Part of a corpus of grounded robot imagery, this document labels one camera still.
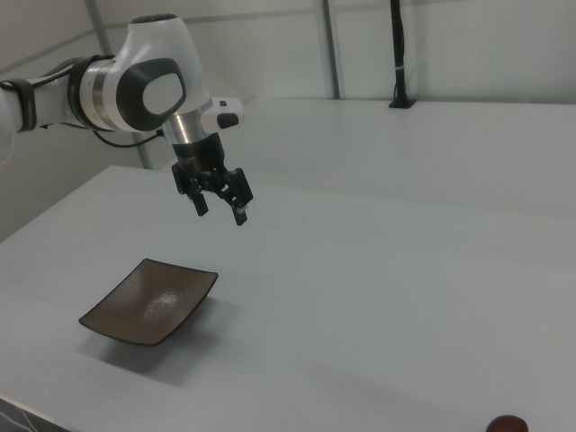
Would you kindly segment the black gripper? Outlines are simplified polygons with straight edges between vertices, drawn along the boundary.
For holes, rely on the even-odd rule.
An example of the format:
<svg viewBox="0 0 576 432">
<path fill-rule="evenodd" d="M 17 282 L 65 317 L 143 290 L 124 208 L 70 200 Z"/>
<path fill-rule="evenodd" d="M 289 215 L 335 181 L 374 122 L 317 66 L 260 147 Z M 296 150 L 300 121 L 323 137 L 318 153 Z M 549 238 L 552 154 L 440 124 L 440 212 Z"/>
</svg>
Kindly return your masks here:
<svg viewBox="0 0 576 432">
<path fill-rule="evenodd" d="M 193 143 L 174 144 L 177 162 L 171 166 L 176 190 L 186 195 L 199 216 L 208 212 L 203 189 L 216 189 L 216 194 L 232 209 L 234 220 L 242 226 L 247 220 L 247 207 L 254 195 L 241 168 L 232 171 L 224 166 L 225 153 L 218 133 Z"/>
</svg>

